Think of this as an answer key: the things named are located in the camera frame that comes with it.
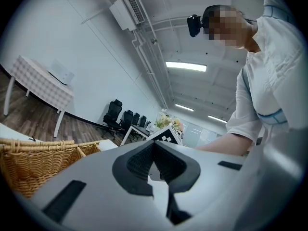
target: wooden floor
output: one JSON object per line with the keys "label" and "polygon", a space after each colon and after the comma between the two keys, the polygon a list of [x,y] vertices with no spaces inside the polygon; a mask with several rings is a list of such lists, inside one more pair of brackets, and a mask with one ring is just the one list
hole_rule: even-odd
{"label": "wooden floor", "polygon": [[124,134],[115,135],[115,140],[109,133],[102,137],[105,130],[68,115],[63,116],[58,136],[54,138],[53,132],[58,119],[56,110],[32,96],[26,97],[26,92],[16,84],[11,95],[9,114],[5,116],[3,107],[9,81],[0,70],[0,122],[7,127],[41,141],[74,140],[75,143],[83,143],[110,139],[116,145],[122,142]]}

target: black rubber pad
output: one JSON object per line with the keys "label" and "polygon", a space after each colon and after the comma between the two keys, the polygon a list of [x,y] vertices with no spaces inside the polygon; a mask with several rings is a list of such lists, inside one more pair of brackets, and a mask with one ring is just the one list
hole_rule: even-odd
{"label": "black rubber pad", "polygon": [[86,183],[78,180],[72,180],[43,209],[43,212],[52,220],[61,222],[85,186]]}
{"label": "black rubber pad", "polygon": [[226,162],[226,161],[221,161],[221,162],[218,163],[218,165],[228,167],[228,168],[231,168],[231,169],[235,169],[235,170],[240,170],[241,167],[242,167],[241,164],[235,164],[235,163],[230,163],[230,162]]}

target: pipe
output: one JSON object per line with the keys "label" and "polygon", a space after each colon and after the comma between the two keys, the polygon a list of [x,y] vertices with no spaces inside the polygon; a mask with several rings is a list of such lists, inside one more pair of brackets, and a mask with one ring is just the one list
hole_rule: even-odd
{"label": "pipe", "polygon": [[102,13],[105,9],[101,9],[99,11],[97,11],[94,15],[92,15],[91,17],[89,17],[88,19],[85,19],[83,22],[81,22],[82,24],[85,24],[88,20],[93,19],[94,17],[98,16],[100,13]]}
{"label": "pipe", "polygon": [[[181,28],[181,27],[188,27],[187,25],[177,25],[177,26],[173,26],[173,28]],[[162,27],[162,28],[158,28],[158,29],[155,29],[155,32],[158,32],[158,31],[163,31],[163,30],[169,30],[170,27],[167,26],[167,27]]]}
{"label": "pipe", "polygon": [[144,42],[142,42],[142,41],[140,40],[140,38],[138,37],[139,35],[138,35],[135,31],[133,31],[133,33],[134,33],[135,39],[132,40],[132,44],[133,44],[134,42],[136,42],[136,41],[138,41],[138,42],[140,43],[140,45],[138,45],[137,47],[135,47],[134,44],[133,44],[133,45],[134,45],[134,47],[136,48],[137,54],[139,55],[139,57],[140,57],[140,59],[141,59],[141,62],[142,62],[142,64],[144,65],[145,70],[146,70],[147,73],[149,74],[149,78],[150,78],[150,80],[151,80],[152,83],[153,83],[153,86],[154,86],[154,88],[155,88],[155,91],[157,92],[157,94],[158,94],[158,96],[161,98],[161,100],[163,101],[163,105],[165,106],[165,108],[168,108],[167,103],[166,103],[166,100],[165,100],[165,98],[164,98],[164,96],[163,96],[163,94],[162,94],[162,92],[161,92],[161,90],[160,90],[160,88],[159,88],[159,85],[158,85],[157,79],[156,79],[156,77],[155,77],[155,74],[153,73],[153,70],[152,70],[152,68],[151,68],[151,65],[150,65],[148,59],[146,58],[146,56],[143,55],[144,51],[143,51],[143,49],[142,49],[141,47],[144,45]]}
{"label": "pipe", "polygon": [[153,78],[153,79],[154,79],[155,86],[157,87],[158,95],[161,96],[164,105],[165,105],[166,107],[168,107],[168,106],[167,106],[167,103],[166,103],[166,100],[165,100],[165,98],[164,98],[164,95],[163,95],[163,93],[162,93],[162,91],[161,91],[161,89],[160,89],[160,87],[159,87],[159,84],[158,84],[158,81],[157,81],[157,79],[156,79],[156,76],[155,76],[155,74],[154,74],[154,72],[153,72],[153,69],[152,69],[152,67],[151,67],[151,64],[150,64],[150,62],[149,62],[149,60],[148,60],[148,58],[147,58],[147,56],[146,56],[146,54],[145,54],[145,52],[144,52],[144,49],[142,48],[142,46],[145,44],[145,41],[142,41],[142,40],[140,39],[140,36],[139,36],[138,34],[136,34],[136,36],[137,36],[137,38],[138,38],[138,40],[139,40],[139,43],[140,43],[140,45],[138,46],[138,50],[140,51],[141,55],[143,56],[143,58],[144,58],[144,60],[145,60],[145,62],[146,62],[146,66],[147,66],[147,68],[148,68],[148,69],[147,69],[147,72],[148,72],[148,74],[150,74],[150,75],[149,75],[150,78]]}
{"label": "pipe", "polygon": [[161,20],[161,21],[158,21],[158,22],[154,22],[152,23],[152,25],[157,25],[157,24],[161,24],[163,22],[167,22],[167,21],[177,21],[177,20],[183,20],[183,19],[187,19],[188,16],[185,16],[185,17],[177,17],[177,18],[170,18],[170,19],[165,19],[165,20]]}
{"label": "pipe", "polygon": [[[142,37],[142,40],[143,40],[144,42],[146,42],[144,36],[143,36],[142,34],[140,34],[140,36]],[[149,49],[150,49],[151,54],[154,56],[154,52],[152,53],[152,51],[151,51],[151,50],[153,50],[153,49],[152,49],[151,47],[149,47]],[[161,75],[163,75],[163,73],[161,72],[161,68],[160,68],[160,67],[158,68],[158,70],[159,70],[159,73],[160,73]],[[170,82],[170,80],[169,80],[169,86],[167,87],[167,91],[168,91],[169,89],[171,90],[171,93],[172,93],[172,95],[173,95],[173,92],[172,92],[172,89],[171,89],[171,82]]]}
{"label": "pipe", "polygon": [[[149,21],[150,27],[151,27],[151,29],[152,29],[152,31],[153,31],[153,34],[154,34],[154,38],[157,38],[157,37],[156,37],[156,33],[155,33],[155,31],[154,31],[154,28],[153,28],[153,25],[152,25],[151,20],[150,20],[150,17],[149,17],[149,15],[148,15],[148,13],[147,13],[147,11],[146,11],[146,9],[145,9],[145,7],[144,7],[142,1],[139,0],[139,3],[140,3],[140,5],[141,5],[141,7],[142,7],[142,9],[143,9],[143,12],[145,13],[146,18],[147,18],[148,21]],[[159,50],[160,56],[161,56],[161,58],[162,58],[162,61],[163,61],[163,63],[164,63],[164,70],[165,70],[165,73],[166,73],[166,76],[167,76],[167,79],[168,79],[168,83],[169,83],[169,85],[171,86],[170,79],[169,79],[169,75],[168,75],[168,71],[167,71],[166,62],[165,62],[165,60],[164,60],[164,56],[163,56],[162,50],[161,50],[161,48],[160,48],[160,46],[159,46],[159,43],[157,43],[157,46],[158,46],[158,50]]]}

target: air conditioner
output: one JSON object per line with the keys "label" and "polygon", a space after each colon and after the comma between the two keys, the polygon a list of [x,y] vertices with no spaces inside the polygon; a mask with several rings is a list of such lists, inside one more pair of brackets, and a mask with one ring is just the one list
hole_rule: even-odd
{"label": "air conditioner", "polygon": [[109,9],[122,30],[136,30],[136,25],[144,22],[144,17],[136,0],[116,0]]}

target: checkered tablecloth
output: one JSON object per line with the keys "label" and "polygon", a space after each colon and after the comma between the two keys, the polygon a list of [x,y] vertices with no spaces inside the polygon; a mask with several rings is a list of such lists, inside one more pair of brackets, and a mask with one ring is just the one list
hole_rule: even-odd
{"label": "checkered tablecloth", "polygon": [[65,110],[74,94],[45,67],[34,60],[19,56],[11,68],[11,75],[33,94],[59,110]]}

